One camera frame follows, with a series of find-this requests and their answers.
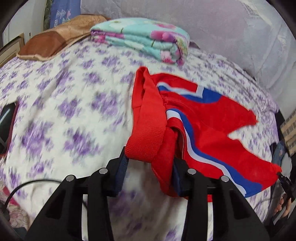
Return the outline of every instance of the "blue stripe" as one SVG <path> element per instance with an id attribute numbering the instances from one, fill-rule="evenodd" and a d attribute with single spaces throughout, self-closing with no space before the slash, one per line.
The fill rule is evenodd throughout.
<path id="1" fill-rule="evenodd" d="M 177 112 L 180 117 L 181 120 L 183 122 L 184 128 L 186 129 L 189 138 L 190 138 L 190 142 L 191 142 L 191 147 L 193 149 L 193 151 L 208 160 L 214 161 L 216 163 L 219 163 L 221 165 L 223 165 L 230 173 L 232 179 L 239 185 L 241 185 L 242 187 L 244 187 L 244 189 L 246 190 L 246 195 L 245 197 L 250 197 L 253 196 L 259 192 L 262 191 L 262 185 L 260 183 L 256 183 L 256 182 L 252 182 L 250 180 L 247 180 L 246 178 L 244 178 L 235 168 L 233 168 L 232 166 L 228 165 L 227 163 L 220 161 L 208 154 L 205 154 L 203 152 L 201 152 L 195 145 L 195 140 L 194 140 L 194 132 L 193 132 L 193 128 L 190 124 L 190 122 L 188 121 L 187 117 L 178 109 L 169 109 L 172 111 Z"/>
<path id="2" fill-rule="evenodd" d="M 166 87 L 164 86 L 158 86 L 158 90 L 159 91 L 169 91 Z M 188 100 L 192 100 L 198 103 L 204 103 L 204 104 L 210 104 L 210 103 L 214 103 L 217 102 L 222 95 L 220 95 L 217 92 L 214 92 L 212 90 L 206 89 L 204 88 L 203 93 L 202 93 L 202 98 L 196 97 L 196 96 L 192 96 L 192 95 L 181 95 L 183 97 L 185 97 Z"/>

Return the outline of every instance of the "white stripe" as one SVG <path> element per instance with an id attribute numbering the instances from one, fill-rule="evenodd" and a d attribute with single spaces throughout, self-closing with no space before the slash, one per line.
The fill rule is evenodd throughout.
<path id="1" fill-rule="evenodd" d="M 163 87 L 166 87 L 169 91 L 171 92 L 175 92 L 179 95 L 191 95 L 191 96 L 196 96 L 196 97 L 199 97 L 199 98 L 202 98 L 202 92 L 203 92 L 203 87 L 198 87 L 196 92 L 192 92 L 192 91 L 189 91 L 189 90 L 186 90 L 186 89 L 183 89 L 183 88 L 175 88 L 175 87 L 171 87 L 170 85 L 168 85 L 167 83 L 165 82 L 158 82 L 157 87 L 159 86 L 163 86 Z"/>
<path id="2" fill-rule="evenodd" d="M 180 116 L 179 113 L 177 113 L 176 111 L 173 111 L 173 110 L 167 110 L 166 114 L 167 114 L 167 119 L 172 118 L 172 117 L 176 117 L 176 118 L 178 118 L 180 121 L 182 121 L 181 116 Z M 191 147 L 191 142 L 190 142 L 189 135 L 188 135 L 188 133 L 187 133 L 187 131 L 186 131 L 185 128 L 184 128 L 184 130 L 185 130 L 185 134 L 186 134 L 187 151 L 188 151 L 188 154 L 189 154 L 193 159 L 195 159 L 195 160 L 197 160 L 197 161 L 199 161 L 199 162 L 207 163 L 207 164 L 210 164 L 210 165 L 213 165 L 213 166 L 219 168 L 219 169 L 223 172 L 223 175 L 229 177 L 229 179 L 234 183 L 234 185 L 235 185 L 235 186 L 237 187 L 237 189 L 242 193 L 242 195 L 245 196 L 246 193 L 247 193 L 246 190 L 244 189 L 244 187 L 242 187 L 241 185 L 236 184 L 236 183 L 234 182 L 234 180 L 232 179 L 232 177 L 231 177 L 229 171 L 227 170 L 227 168 L 226 168 L 225 166 L 223 166 L 223 165 L 221 165 L 221 164 L 219 164 L 219 163 L 217 163 L 217 162 L 214 162 L 214 161 L 208 160 L 208 159 L 206 159 L 206 158 L 203 158 L 203 157 L 197 155 L 197 154 L 193 151 L 193 149 L 192 149 L 192 147 Z"/>

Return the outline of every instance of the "red garment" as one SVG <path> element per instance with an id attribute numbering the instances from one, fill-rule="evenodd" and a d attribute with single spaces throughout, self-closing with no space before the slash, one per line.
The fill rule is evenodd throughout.
<path id="1" fill-rule="evenodd" d="M 162 191 L 171 187 L 174 156 L 207 177 L 227 175 L 245 197 L 271 186 L 281 168 L 248 152 L 227 134 L 255 125 L 256 116 L 217 92 L 141 67 L 132 96 L 134 125 L 125 153 L 151 162 Z"/>

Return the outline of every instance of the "brown pillow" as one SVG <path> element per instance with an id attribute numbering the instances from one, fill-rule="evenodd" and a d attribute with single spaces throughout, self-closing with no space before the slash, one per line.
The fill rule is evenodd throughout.
<path id="1" fill-rule="evenodd" d="M 78 40 L 90 35 L 90 28 L 107 21 L 102 15 L 79 15 L 30 39 L 18 52 L 21 59 L 47 61 Z"/>

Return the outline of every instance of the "silver screw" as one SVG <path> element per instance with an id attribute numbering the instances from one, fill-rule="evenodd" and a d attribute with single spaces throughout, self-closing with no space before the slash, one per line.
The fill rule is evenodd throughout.
<path id="1" fill-rule="evenodd" d="M 107 168 L 101 168 L 100 170 L 99 170 L 99 173 L 100 174 L 106 174 L 108 172 L 108 169 Z"/>
<path id="2" fill-rule="evenodd" d="M 226 182 L 229 181 L 229 177 L 227 177 L 227 176 L 222 176 L 222 177 L 221 177 L 221 181 L 226 183 Z"/>
<path id="3" fill-rule="evenodd" d="M 66 181 L 71 182 L 74 180 L 74 176 L 73 175 L 69 175 L 66 177 Z"/>
<path id="4" fill-rule="evenodd" d="M 190 175 L 194 175 L 194 174 L 196 173 L 196 170 L 193 169 L 193 168 L 189 168 L 189 169 L 187 170 L 187 172 L 188 172 Z"/>

